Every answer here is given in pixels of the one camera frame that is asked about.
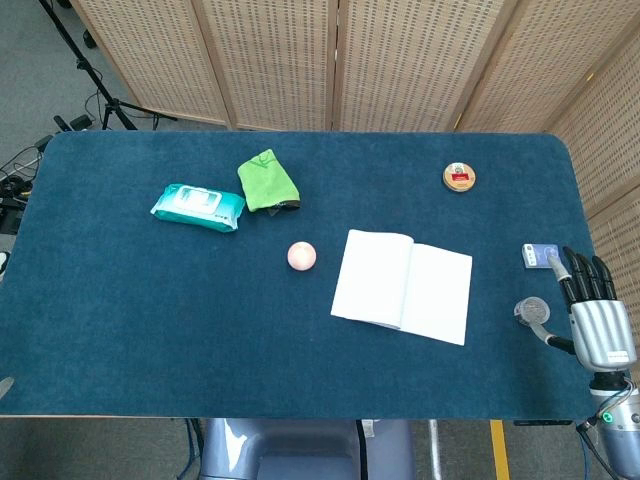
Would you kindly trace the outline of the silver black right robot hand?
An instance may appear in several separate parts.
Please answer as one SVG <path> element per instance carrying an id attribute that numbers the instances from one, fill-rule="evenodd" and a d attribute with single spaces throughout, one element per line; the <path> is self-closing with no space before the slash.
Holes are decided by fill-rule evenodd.
<path id="1" fill-rule="evenodd" d="M 637 362 L 636 347 L 611 271 L 597 256 L 587 258 L 568 247 L 563 252 L 568 266 L 560 257 L 549 262 L 565 301 L 571 336 L 551 333 L 546 323 L 527 327 L 546 345 L 575 356 L 592 373 L 630 370 Z"/>

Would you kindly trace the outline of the white notebook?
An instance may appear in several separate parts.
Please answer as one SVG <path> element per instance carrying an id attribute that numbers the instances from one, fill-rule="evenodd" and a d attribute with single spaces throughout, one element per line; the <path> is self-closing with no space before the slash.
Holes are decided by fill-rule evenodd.
<path id="1" fill-rule="evenodd" d="M 351 229 L 331 314 L 462 346 L 472 266 L 404 234 Z"/>

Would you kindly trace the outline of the woven wooden screen panel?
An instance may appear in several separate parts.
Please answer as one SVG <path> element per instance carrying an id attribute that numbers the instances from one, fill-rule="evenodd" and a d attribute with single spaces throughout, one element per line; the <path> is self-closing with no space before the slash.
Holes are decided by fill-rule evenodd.
<path id="1" fill-rule="evenodd" d="M 569 150 L 589 216 L 640 178 L 640 31 L 594 75 L 551 132 Z"/>
<path id="2" fill-rule="evenodd" d="M 452 129 L 517 3 L 340 0 L 333 129 Z"/>
<path id="3" fill-rule="evenodd" d="M 70 0 L 135 101 L 231 126 L 195 0 Z"/>
<path id="4" fill-rule="evenodd" d="M 233 129 L 326 131 L 339 0 L 192 0 Z"/>
<path id="5" fill-rule="evenodd" d="M 640 0 L 521 0 L 458 129 L 539 132 L 640 15 Z"/>
<path id="6" fill-rule="evenodd" d="M 619 299 L 640 318 L 640 185 L 604 205 L 593 203 L 586 216 L 596 254 L 611 271 Z"/>

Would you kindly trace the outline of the small blue card box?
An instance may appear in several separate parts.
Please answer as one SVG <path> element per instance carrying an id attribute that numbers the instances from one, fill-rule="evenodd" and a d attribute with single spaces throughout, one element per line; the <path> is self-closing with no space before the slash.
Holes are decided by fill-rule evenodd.
<path id="1" fill-rule="evenodd" d="M 559 250 L 555 244 L 525 243 L 521 249 L 526 269 L 550 269 L 550 258 L 558 258 Z"/>

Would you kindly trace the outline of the blue felt table mat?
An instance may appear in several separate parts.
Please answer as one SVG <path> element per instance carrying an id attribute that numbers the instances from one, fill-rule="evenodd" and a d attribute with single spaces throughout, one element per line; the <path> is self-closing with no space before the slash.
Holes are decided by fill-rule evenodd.
<path id="1" fill-rule="evenodd" d="M 298 209 L 245 205 L 221 233 L 150 214 L 170 184 L 237 194 L 271 149 Z M 470 165 L 467 192 L 442 179 Z M 465 344 L 331 315 L 350 229 L 473 259 Z M 298 241 L 315 265 L 287 262 Z M 570 332 L 525 243 L 593 247 L 550 134 L 94 131 L 53 138 L 0 282 L 0 415 L 577 419 L 589 376 L 513 317 Z"/>

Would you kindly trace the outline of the round orange tin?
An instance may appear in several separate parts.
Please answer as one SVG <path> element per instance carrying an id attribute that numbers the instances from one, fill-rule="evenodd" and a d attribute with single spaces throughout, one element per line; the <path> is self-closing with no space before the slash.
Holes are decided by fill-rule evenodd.
<path id="1" fill-rule="evenodd" d="M 467 192 L 476 183 L 474 169 L 462 162 L 453 162 L 447 165 L 442 175 L 444 185 L 455 192 Z"/>

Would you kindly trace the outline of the teal wet wipes pack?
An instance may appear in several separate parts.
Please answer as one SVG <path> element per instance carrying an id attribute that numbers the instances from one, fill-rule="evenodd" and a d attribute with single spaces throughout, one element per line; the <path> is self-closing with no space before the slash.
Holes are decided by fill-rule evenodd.
<path id="1" fill-rule="evenodd" d="M 245 205 L 245 199 L 234 193 L 174 183 L 164 189 L 150 214 L 162 221 L 228 233 L 238 229 Z"/>

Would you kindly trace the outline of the black power adapter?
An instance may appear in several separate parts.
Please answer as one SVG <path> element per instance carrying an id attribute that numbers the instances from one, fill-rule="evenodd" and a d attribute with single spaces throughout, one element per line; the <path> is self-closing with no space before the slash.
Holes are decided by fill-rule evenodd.
<path id="1" fill-rule="evenodd" d="M 53 121 L 61 132 L 84 131 L 93 126 L 93 120 L 87 114 L 75 117 L 70 122 L 65 121 L 60 115 L 54 115 Z"/>

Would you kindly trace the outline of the grey blue robot torso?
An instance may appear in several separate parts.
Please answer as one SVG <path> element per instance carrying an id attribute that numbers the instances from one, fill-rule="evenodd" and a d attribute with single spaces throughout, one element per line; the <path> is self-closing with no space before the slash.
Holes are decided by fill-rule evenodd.
<path id="1" fill-rule="evenodd" d="M 211 418 L 199 480 L 416 480 L 410 424 Z"/>

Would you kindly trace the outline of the black tripod stand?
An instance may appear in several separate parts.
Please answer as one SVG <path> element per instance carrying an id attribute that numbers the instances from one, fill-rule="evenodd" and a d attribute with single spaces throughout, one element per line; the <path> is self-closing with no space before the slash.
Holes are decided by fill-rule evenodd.
<path id="1" fill-rule="evenodd" d="M 57 32 L 64 40 L 66 45 L 69 47 L 71 52 L 76 58 L 76 68 L 84 71 L 95 84 L 97 91 L 99 92 L 99 96 L 104 99 L 104 112 L 102 116 L 102 129 L 107 130 L 109 127 L 109 119 L 112 114 L 115 114 L 116 117 L 120 120 L 120 123 L 125 127 L 126 130 L 136 130 L 136 125 L 131 121 L 127 113 L 124 109 L 135 110 L 137 112 L 141 112 L 144 114 L 148 114 L 151 116 L 153 123 L 152 129 L 157 129 L 157 124 L 160 119 L 166 119 L 169 121 L 177 121 L 176 117 L 171 115 L 163 114 L 154 110 L 150 110 L 147 108 L 143 108 L 128 102 L 121 101 L 118 98 L 113 97 L 106 86 L 103 83 L 103 76 L 97 73 L 97 70 L 93 67 L 90 61 L 86 58 L 86 56 L 82 53 L 76 42 L 72 39 L 69 32 L 63 25 L 62 21 L 55 13 L 54 8 L 51 6 L 50 0 L 38 0 L 43 10 L 46 12 L 53 25 L 55 26 Z"/>

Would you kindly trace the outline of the pink ball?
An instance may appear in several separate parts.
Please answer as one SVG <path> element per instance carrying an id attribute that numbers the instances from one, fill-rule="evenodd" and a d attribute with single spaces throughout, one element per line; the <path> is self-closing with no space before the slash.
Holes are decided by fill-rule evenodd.
<path id="1" fill-rule="evenodd" d="M 317 260 L 317 253 L 313 245 L 305 241 L 293 243 L 287 252 L 287 262 L 296 271 L 311 269 Z"/>

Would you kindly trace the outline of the green cloth pouch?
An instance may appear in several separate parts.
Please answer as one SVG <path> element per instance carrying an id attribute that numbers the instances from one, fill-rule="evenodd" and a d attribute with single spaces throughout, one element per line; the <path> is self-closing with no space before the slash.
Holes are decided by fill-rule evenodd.
<path id="1" fill-rule="evenodd" d="M 271 149 L 242 163 L 237 174 L 251 213 L 300 207 L 299 191 Z"/>

